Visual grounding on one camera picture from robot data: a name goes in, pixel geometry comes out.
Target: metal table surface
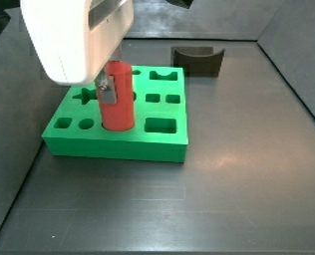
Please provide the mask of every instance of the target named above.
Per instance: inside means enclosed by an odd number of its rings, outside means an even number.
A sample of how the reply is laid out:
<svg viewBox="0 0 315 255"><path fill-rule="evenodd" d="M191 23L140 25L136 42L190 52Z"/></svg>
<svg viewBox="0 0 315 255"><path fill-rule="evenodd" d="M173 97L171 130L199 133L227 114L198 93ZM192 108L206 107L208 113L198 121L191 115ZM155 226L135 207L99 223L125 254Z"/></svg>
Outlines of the metal table surface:
<svg viewBox="0 0 315 255"><path fill-rule="evenodd" d="M127 40L125 60L165 66L171 46L200 45L227 55L219 79L187 80L187 163L44 145L2 254L315 251L315 121L256 43Z"/></svg>

